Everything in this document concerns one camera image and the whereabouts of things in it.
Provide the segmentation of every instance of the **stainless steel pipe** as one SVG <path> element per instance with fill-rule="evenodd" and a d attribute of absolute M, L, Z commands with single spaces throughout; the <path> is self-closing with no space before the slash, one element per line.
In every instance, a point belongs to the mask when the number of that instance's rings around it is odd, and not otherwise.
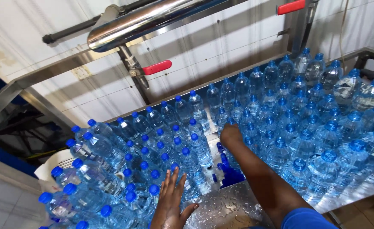
<path fill-rule="evenodd" d="M 227 0 L 159 0 L 94 28 L 88 46 L 105 52 Z"/>

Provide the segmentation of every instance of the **person's left hand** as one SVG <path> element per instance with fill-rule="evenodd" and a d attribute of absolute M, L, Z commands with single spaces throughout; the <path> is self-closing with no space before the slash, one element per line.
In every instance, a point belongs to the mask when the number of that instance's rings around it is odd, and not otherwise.
<path fill-rule="evenodd" d="M 187 219 L 199 207 L 199 204 L 190 204 L 180 214 L 179 205 L 187 175 L 183 174 L 176 187 L 178 174 L 178 167 L 175 168 L 171 177 L 170 170 L 167 170 L 166 179 L 161 185 L 159 202 L 157 203 L 150 229 L 183 229 Z"/>

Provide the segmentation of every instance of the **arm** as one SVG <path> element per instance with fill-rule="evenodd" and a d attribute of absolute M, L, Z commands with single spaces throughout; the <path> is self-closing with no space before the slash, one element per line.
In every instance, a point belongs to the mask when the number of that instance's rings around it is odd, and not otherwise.
<path fill-rule="evenodd" d="M 256 156 L 242 141 L 238 125 L 225 124 L 221 143 L 234 155 L 259 204 L 276 228 L 294 209 L 312 207 L 286 181 Z"/>

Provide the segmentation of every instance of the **hand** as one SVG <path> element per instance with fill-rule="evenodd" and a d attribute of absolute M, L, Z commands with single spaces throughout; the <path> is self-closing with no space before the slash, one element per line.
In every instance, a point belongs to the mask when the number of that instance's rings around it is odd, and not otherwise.
<path fill-rule="evenodd" d="M 181 176 L 176 187 L 179 168 L 176 167 L 170 177 L 170 170 L 167 170 L 166 179 L 162 182 L 159 202 L 150 224 L 150 229 L 183 229 L 187 219 L 199 207 L 199 204 L 190 204 L 180 214 L 181 195 L 184 190 L 184 183 L 187 175 Z"/>
<path fill-rule="evenodd" d="M 242 135 L 238 128 L 238 124 L 230 125 L 229 123 L 226 123 L 224 125 L 224 129 L 221 132 L 220 140 L 221 143 L 227 148 L 231 143 L 233 144 L 234 142 L 242 142 Z"/>

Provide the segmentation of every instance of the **floor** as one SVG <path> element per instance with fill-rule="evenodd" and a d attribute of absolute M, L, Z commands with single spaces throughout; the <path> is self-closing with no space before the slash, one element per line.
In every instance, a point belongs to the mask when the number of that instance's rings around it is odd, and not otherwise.
<path fill-rule="evenodd" d="M 374 195 L 334 210 L 345 229 L 374 229 Z"/>

